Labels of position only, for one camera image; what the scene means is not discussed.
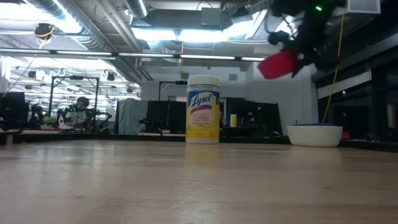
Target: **computer monitor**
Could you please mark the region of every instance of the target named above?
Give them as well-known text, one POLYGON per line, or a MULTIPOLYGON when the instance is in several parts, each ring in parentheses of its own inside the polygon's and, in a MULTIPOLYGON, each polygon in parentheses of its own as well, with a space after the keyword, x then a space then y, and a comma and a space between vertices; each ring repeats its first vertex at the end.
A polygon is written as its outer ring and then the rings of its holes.
POLYGON ((0 93, 0 117, 6 129, 22 129, 27 125, 29 104, 24 92, 0 93))

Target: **wooden table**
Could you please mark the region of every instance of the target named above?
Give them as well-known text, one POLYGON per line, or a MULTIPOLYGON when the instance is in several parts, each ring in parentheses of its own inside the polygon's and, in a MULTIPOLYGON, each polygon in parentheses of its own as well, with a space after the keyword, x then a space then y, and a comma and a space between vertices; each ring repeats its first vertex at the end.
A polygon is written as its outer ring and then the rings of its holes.
POLYGON ((398 154, 266 144, 0 148, 0 223, 397 223, 398 154))

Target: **white lid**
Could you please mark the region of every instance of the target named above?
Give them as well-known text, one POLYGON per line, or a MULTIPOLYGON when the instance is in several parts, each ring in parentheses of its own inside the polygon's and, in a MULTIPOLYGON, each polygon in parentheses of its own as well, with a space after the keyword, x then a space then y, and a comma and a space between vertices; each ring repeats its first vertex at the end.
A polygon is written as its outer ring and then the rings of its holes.
POLYGON ((210 84, 220 86, 220 80, 213 75, 194 75, 189 77, 188 86, 195 84, 210 84))

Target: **red object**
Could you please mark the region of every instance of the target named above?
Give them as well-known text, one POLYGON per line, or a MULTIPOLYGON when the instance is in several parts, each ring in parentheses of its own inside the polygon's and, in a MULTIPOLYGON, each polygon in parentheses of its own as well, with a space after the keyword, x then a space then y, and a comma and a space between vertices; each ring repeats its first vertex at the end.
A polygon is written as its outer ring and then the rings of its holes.
POLYGON ((260 62, 258 69, 265 79, 275 79, 293 72, 298 63, 296 55, 285 50, 260 62))
POLYGON ((342 138, 343 139, 351 139, 351 136, 349 135, 349 133, 343 133, 342 138))

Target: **lysol wipes container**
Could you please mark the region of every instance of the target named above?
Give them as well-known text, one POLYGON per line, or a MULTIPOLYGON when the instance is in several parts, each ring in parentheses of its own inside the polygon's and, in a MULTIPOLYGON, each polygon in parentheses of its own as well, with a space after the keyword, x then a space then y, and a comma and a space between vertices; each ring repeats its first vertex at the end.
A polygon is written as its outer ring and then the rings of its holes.
POLYGON ((188 79, 186 142, 218 144, 220 136, 220 80, 211 75, 188 79))

